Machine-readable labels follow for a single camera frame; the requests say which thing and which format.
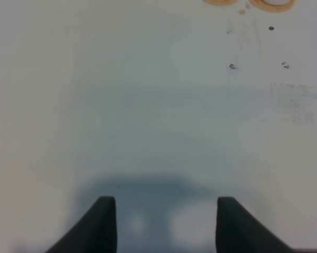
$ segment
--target smudge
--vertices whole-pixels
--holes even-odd
[[[287,62],[283,62],[282,65],[283,65],[283,67],[285,69],[289,69],[290,68],[290,66],[287,64]]]
[[[230,64],[230,68],[232,70],[237,70],[238,69],[237,65],[235,65],[235,64]]]

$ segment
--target dark speck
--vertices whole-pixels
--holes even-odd
[[[237,65],[234,65],[234,64],[230,64],[230,68],[232,70],[237,70],[238,69]]]

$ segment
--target orange ring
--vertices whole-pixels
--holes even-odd
[[[204,0],[208,4],[213,4],[213,5],[230,5],[238,2],[238,0]]]
[[[255,7],[267,12],[287,12],[293,7],[295,0],[291,0],[288,4],[281,6],[270,5],[265,3],[263,0],[250,0],[250,2]]]

